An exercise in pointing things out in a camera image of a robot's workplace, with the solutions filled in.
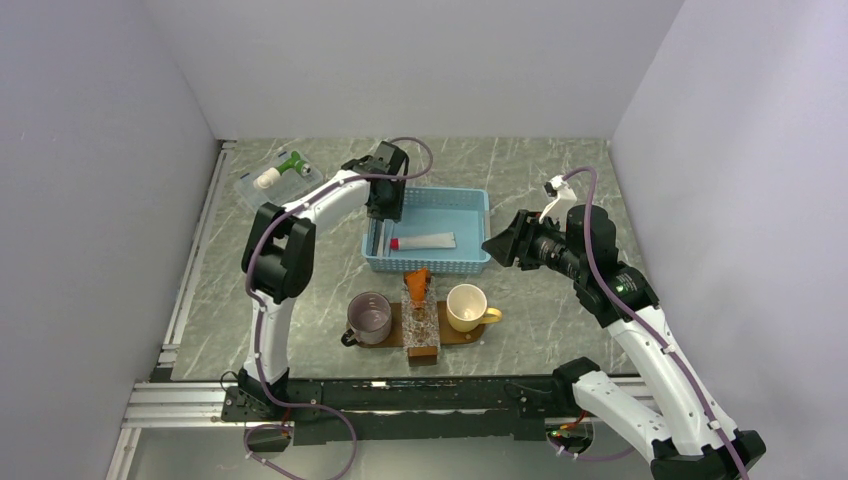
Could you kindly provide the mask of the light blue plastic basket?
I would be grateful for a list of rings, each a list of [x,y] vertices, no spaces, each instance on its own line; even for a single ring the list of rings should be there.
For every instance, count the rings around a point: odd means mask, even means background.
[[[408,187],[402,220],[393,238],[453,232],[453,249],[392,251],[388,257],[368,255],[371,221],[362,237],[361,254],[375,272],[408,272],[427,267],[450,275],[479,275],[491,256],[481,249],[490,236],[489,196],[481,189]]]

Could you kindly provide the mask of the white toothpaste tube red cap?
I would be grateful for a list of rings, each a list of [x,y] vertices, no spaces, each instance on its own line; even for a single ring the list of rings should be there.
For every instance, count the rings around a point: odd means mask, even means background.
[[[394,237],[389,243],[392,251],[453,249],[457,246],[453,232]]]

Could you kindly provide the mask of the yellow mug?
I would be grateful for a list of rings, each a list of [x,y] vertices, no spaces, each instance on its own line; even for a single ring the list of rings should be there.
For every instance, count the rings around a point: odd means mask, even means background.
[[[468,333],[480,325],[500,322],[503,313],[490,307],[485,293],[472,284],[453,287],[446,297],[449,325],[460,333]]]

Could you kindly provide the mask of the orange toothpaste tube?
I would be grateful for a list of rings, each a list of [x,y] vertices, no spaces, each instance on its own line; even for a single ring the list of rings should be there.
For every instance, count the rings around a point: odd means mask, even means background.
[[[407,272],[404,275],[409,299],[413,305],[419,306],[426,303],[430,280],[431,272],[427,267]]]

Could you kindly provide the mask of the brown oval wooden tray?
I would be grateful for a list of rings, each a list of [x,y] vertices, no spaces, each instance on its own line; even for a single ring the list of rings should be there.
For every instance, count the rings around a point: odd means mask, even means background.
[[[403,327],[401,321],[402,305],[398,302],[390,304],[392,314],[392,326],[389,335],[382,342],[377,344],[365,344],[357,341],[348,332],[342,335],[343,345],[346,347],[359,346],[362,348],[400,348],[404,346]],[[469,332],[459,332],[455,330],[449,323],[447,317],[447,308],[445,301],[437,302],[438,321],[440,343],[446,345],[463,345],[476,342],[480,339],[485,331],[485,325],[478,325],[475,329]]]

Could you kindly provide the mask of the purple grey mug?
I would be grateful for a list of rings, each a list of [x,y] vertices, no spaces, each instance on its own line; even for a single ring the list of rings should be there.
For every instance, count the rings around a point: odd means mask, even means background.
[[[340,338],[345,347],[383,342],[389,337],[392,329],[389,301],[376,292],[357,295],[348,305],[347,325],[347,330]]]

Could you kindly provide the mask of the clear acrylic holder wooden base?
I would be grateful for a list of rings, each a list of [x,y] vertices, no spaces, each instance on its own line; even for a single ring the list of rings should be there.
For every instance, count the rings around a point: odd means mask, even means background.
[[[436,365],[441,349],[437,299],[432,274],[426,303],[413,305],[404,282],[401,295],[404,352],[411,368]]]

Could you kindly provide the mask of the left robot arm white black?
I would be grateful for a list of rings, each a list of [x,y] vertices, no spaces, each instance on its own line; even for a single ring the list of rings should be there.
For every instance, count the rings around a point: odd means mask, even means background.
[[[313,276],[318,236],[360,208],[378,221],[400,219],[409,164],[403,149],[383,141],[372,154],[344,163],[313,192],[257,210],[242,258],[252,303],[251,345],[237,383],[261,419],[279,417],[289,401],[291,318]]]

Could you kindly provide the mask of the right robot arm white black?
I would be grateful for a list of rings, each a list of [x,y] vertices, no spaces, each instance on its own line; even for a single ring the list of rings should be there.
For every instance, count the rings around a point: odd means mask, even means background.
[[[624,392],[586,357],[552,373],[557,411],[601,419],[648,463],[655,479],[746,479],[766,452],[709,394],[679,348],[645,276],[619,258],[617,228],[598,206],[577,205],[563,222],[520,210],[482,248],[504,267],[546,267],[573,283],[581,306],[625,351],[657,407]]]

